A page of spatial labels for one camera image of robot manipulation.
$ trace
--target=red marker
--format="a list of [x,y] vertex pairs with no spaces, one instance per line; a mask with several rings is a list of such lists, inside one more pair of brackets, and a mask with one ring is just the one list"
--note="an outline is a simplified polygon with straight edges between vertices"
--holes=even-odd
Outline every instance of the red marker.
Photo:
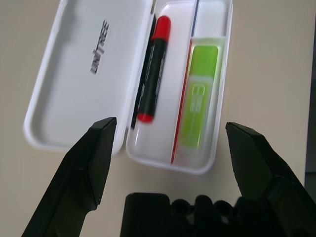
[[167,16],[157,20],[156,29],[152,37],[152,47],[142,88],[137,119],[150,123],[154,119],[163,65],[170,35],[171,21]]

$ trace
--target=case lid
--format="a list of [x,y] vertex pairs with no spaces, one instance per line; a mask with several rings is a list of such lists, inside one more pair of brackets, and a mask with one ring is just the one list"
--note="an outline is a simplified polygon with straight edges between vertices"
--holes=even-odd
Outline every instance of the case lid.
[[152,6],[152,0],[61,1],[30,102],[30,127],[38,127],[46,145],[69,149],[94,121],[116,117],[113,154],[120,150]]

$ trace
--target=white plastic case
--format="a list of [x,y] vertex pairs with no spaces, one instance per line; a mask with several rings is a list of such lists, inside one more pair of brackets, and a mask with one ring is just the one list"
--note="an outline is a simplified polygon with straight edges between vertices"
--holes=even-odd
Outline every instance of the white plastic case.
[[[62,0],[24,121],[33,146],[67,151],[97,120],[117,117],[113,154],[123,145],[135,161],[200,174],[216,154],[232,20],[232,0]],[[171,32],[153,123],[130,128],[154,15]],[[222,70],[214,82],[205,162],[171,165],[192,27],[193,41],[221,42]]]

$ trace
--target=tabletop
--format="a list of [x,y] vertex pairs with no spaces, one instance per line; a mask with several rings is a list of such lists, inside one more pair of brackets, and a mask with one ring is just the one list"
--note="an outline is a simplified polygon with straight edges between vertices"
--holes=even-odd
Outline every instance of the tabletop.
[[[38,151],[22,124],[58,1],[0,2],[0,236],[20,236],[64,154]],[[200,176],[112,158],[101,205],[81,235],[116,237],[125,197],[155,192],[190,203],[205,194],[234,204],[225,124],[252,127],[304,182],[315,26],[315,0],[235,0],[216,161]]]

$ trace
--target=marker cap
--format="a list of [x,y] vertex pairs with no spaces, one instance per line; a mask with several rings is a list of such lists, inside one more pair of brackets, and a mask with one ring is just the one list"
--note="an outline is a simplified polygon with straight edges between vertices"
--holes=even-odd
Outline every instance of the marker cap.
[[157,20],[156,29],[152,40],[155,39],[163,39],[166,42],[169,41],[170,35],[170,28],[171,28],[171,21],[167,16],[161,16]]

